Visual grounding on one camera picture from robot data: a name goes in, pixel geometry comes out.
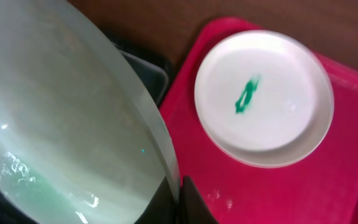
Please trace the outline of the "white plate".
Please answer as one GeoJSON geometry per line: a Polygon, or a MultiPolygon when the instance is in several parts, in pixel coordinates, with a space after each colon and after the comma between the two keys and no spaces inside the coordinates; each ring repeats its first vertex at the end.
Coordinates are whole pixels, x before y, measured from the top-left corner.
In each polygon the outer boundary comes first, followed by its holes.
{"type": "Polygon", "coordinates": [[[334,116],[333,87],[322,63],[297,40],[268,30],[218,42],[196,73],[194,99],[212,142],[254,167],[285,167],[306,158],[334,116]]]}

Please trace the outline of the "light green plate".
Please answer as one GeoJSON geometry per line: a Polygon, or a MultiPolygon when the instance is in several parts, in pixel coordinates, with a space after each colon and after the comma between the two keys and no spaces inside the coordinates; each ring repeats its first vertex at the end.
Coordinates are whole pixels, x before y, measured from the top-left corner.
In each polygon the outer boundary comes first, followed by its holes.
{"type": "Polygon", "coordinates": [[[67,1],[0,1],[0,205],[17,223],[135,223],[178,162],[112,42],[67,1]]]}

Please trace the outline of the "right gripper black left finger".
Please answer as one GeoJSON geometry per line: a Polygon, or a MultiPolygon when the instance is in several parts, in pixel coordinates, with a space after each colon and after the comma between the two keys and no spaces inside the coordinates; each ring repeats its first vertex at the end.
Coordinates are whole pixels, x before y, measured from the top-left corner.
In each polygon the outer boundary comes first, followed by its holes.
{"type": "Polygon", "coordinates": [[[134,224],[175,224],[176,203],[165,177],[144,213],[134,224]]]}

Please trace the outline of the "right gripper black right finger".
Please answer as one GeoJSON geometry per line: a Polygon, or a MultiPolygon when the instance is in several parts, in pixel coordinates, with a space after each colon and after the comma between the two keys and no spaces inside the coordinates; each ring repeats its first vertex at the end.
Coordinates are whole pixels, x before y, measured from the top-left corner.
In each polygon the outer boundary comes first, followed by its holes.
{"type": "Polygon", "coordinates": [[[184,176],[180,189],[180,223],[218,224],[190,176],[184,176]]]}

